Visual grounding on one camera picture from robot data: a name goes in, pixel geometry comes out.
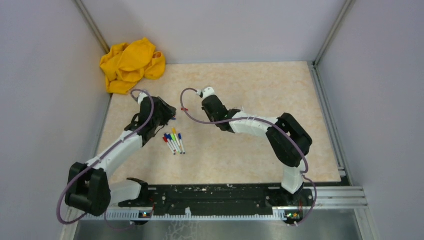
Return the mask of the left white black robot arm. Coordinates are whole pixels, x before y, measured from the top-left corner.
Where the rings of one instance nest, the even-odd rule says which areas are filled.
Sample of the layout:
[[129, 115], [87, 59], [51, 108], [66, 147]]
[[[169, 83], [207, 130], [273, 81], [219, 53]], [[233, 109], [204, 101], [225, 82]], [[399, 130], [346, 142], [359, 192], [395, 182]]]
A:
[[115, 171], [157, 134], [157, 128], [168, 125], [176, 108], [160, 97], [138, 99], [139, 113], [124, 128], [119, 138], [105, 151], [86, 163], [74, 163], [68, 175], [64, 194], [67, 206], [92, 216], [103, 215], [109, 206], [131, 201], [138, 207], [149, 203], [148, 184], [136, 178], [110, 183]]

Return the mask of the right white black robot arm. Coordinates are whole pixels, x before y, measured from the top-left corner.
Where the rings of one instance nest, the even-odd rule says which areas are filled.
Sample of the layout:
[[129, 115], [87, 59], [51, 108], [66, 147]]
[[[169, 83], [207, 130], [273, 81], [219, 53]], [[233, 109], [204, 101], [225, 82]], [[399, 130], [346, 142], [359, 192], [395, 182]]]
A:
[[221, 131], [268, 140], [277, 159], [284, 165], [281, 199], [287, 206], [295, 206], [302, 197], [303, 175], [309, 171], [305, 158], [313, 143], [299, 122], [289, 113], [261, 118], [240, 109], [227, 109], [215, 94], [202, 95], [201, 99], [208, 119]]

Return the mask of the green cap marker pen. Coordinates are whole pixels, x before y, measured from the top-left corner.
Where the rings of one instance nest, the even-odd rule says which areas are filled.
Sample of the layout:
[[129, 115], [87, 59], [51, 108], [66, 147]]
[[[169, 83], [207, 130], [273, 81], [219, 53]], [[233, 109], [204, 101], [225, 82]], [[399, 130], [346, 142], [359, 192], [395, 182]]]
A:
[[173, 144], [175, 145], [176, 150], [179, 152], [179, 154], [182, 154], [183, 152], [180, 149], [180, 146], [178, 145], [178, 142], [177, 142], [175, 135], [173, 133], [171, 133], [170, 136], [171, 136]]

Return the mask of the yellow cap marker pen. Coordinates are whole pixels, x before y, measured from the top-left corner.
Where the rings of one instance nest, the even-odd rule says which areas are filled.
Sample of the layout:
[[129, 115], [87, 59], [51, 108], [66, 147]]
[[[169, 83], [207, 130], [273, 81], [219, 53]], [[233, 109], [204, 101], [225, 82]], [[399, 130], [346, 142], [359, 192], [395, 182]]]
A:
[[174, 135], [175, 141], [178, 144], [178, 146], [180, 147], [180, 149], [182, 149], [182, 145], [180, 143], [179, 137], [178, 137], [178, 133], [176, 131], [176, 129], [174, 127], [171, 128], [172, 130], [172, 134]]

